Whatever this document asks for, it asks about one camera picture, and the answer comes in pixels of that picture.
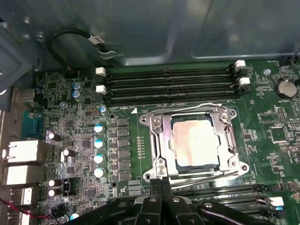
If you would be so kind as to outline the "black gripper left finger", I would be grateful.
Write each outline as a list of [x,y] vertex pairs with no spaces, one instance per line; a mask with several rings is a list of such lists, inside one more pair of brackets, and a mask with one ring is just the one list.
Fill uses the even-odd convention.
[[159,225],[162,211],[162,180],[150,181],[150,195],[131,202],[116,199],[67,222],[68,225]]

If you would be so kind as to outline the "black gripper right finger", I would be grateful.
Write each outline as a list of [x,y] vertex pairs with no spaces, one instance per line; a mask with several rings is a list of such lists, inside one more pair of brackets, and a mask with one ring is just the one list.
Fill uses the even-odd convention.
[[217,202],[204,202],[195,206],[175,196],[167,177],[162,178],[162,194],[170,218],[177,225],[271,225]]

